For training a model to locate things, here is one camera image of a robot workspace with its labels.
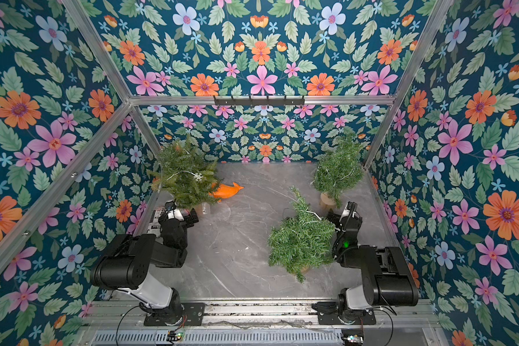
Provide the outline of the clear battery box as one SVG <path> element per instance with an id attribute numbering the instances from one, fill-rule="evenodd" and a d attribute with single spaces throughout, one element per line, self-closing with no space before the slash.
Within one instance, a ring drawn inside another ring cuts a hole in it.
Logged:
<path id="1" fill-rule="evenodd" d="M 209 203 L 202 203 L 200 208 L 203 216 L 211 214 L 211 207 Z"/>

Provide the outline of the light green fern christmas tree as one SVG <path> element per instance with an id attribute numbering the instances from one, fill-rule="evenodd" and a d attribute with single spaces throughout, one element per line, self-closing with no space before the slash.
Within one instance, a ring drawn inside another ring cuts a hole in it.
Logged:
<path id="1" fill-rule="evenodd" d="M 148 172 L 153 189 L 170 194 L 177 207 L 191 209 L 219 201 L 214 196 L 220 185 L 217 163 L 207 161 L 198 146 L 177 140 L 164 146 L 156 158 L 158 168 Z"/>

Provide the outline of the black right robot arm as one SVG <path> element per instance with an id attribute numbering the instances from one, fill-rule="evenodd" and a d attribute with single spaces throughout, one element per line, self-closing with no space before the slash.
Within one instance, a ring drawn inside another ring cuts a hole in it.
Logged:
<path id="1" fill-rule="evenodd" d="M 335 301 L 312 305 L 321 325 L 376 323 L 375 311 L 392 313 L 395 307 L 414 307 L 419 289 L 400 247 L 376 247 L 359 243 L 363 218 L 357 203 L 349 202 L 338 214 L 330 210 L 327 220 L 335 225 L 332 258 L 342 268 L 359 270 L 361 284 L 343 288 Z"/>

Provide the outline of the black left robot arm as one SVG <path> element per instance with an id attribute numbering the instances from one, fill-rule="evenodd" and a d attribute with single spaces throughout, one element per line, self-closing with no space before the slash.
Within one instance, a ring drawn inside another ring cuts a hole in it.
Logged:
<path id="1" fill-rule="evenodd" d="M 182 268 L 187 259 L 188 228 L 198 221 L 194 209 L 165 210 L 158 218 L 161 241 L 155 234 L 115 236 L 92 268 L 91 284 L 135 298 L 146 314 L 146 326 L 182 325 L 187 313 L 179 292 L 154 277 L 150 267 Z"/>

